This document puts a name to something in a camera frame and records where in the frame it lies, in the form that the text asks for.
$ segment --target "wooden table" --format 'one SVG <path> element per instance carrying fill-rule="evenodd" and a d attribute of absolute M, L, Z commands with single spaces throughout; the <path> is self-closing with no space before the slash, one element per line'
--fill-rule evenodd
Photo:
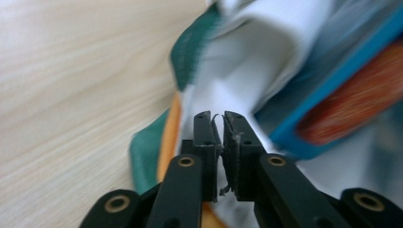
<path fill-rule="evenodd" d="M 78 227 L 132 189 L 131 136 L 170 105 L 201 0 L 0 2 L 0 227 Z"/>

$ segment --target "green fabric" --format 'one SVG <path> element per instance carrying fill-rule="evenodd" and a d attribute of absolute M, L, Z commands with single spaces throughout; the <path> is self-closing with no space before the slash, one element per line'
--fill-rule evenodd
<path fill-rule="evenodd" d="M 172 48 L 171 62 L 180 91 L 193 83 L 202 51 L 220 21 L 217 4 L 214 4 L 183 32 Z"/>
<path fill-rule="evenodd" d="M 137 133 L 131 142 L 132 178 L 139 194 L 157 184 L 158 158 L 167 116 L 168 111 L 165 111 L 154 123 Z"/>
<path fill-rule="evenodd" d="M 216 4 L 199 17 L 179 37 L 171 51 L 171 62 L 180 91 L 192 82 L 202 50 L 218 26 L 220 15 Z M 167 112 L 136 134 L 129 153 L 136 192 L 142 194 L 157 184 L 157 167 Z"/>

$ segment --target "wood grain surface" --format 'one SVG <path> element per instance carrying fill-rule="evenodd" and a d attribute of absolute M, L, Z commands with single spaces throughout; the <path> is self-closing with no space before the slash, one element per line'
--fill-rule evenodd
<path fill-rule="evenodd" d="M 78 227 L 132 189 L 131 136 L 170 105 L 201 0 L 0 1 L 0 227 Z"/>

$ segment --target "orange fabric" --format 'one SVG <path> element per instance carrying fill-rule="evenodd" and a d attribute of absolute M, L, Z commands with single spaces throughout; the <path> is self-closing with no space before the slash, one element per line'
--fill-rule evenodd
<path fill-rule="evenodd" d="M 169 162 L 175 156 L 175 143 L 179 137 L 179 124 L 181 120 L 181 101 L 179 93 L 175 93 L 172 101 L 169 115 L 163 129 L 163 140 L 160 148 L 160 157 L 158 160 L 157 180 L 163 181 Z M 202 204 L 201 214 L 201 227 L 202 228 L 225 228 L 225 224 L 220 221 L 214 214 L 209 203 Z"/>
<path fill-rule="evenodd" d="M 297 126 L 305 141 L 323 145 L 347 136 L 403 99 L 403 39 L 390 44 Z"/>
<path fill-rule="evenodd" d="M 158 160 L 157 180 L 163 181 L 169 162 L 175 156 L 175 143 L 179 137 L 179 123 L 181 119 L 181 101 L 178 92 L 175 93 L 169 115 L 163 129 L 163 139 Z"/>
<path fill-rule="evenodd" d="M 202 204 L 202 214 L 201 214 L 201 228 L 225 228 L 225 224 L 222 223 L 219 218 L 214 214 L 210 207 L 210 203 L 204 202 Z"/>

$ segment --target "black plastic part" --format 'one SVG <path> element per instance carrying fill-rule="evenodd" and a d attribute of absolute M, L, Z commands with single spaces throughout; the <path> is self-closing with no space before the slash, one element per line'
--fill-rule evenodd
<path fill-rule="evenodd" d="M 147 228 L 200 227 L 202 160 L 184 154 L 171 160 L 154 201 Z"/>
<path fill-rule="evenodd" d="M 282 228 L 282 223 L 279 217 L 267 207 L 255 203 L 254 213 L 260 228 Z"/>
<path fill-rule="evenodd" d="M 344 190 L 339 206 L 340 212 L 354 227 L 403 227 L 403 211 L 370 190 Z"/>
<path fill-rule="evenodd" d="M 140 197 L 129 190 L 116 190 L 102 196 L 88 212 L 81 228 L 134 227 Z"/>
<path fill-rule="evenodd" d="M 253 201 L 258 187 L 255 166 L 265 150 L 246 119 L 225 111 L 222 162 L 238 201 Z"/>
<path fill-rule="evenodd" d="M 193 154 L 192 140 L 182 140 L 181 154 Z"/>
<path fill-rule="evenodd" d="M 263 155 L 258 170 L 265 194 L 284 227 L 350 227 L 293 161 L 281 155 Z"/>
<path fill-rule="evenodd" d="M 220 138 L 209 111 L 199 113 L 193 122 L 193 154 L 203 161 L 202 200 L 217 201 L 217 162 L 221 152 Z"/>
<path fill-rule="evenodd" d="M 161 184 L 155 185 L 145 193 L 140 195 L 140 207 L 136 215 L 136 220 L 133 227 L 145 227 L 148 222 L 148 216 L 154 205 L 155 198 L 160 190 Z"/>

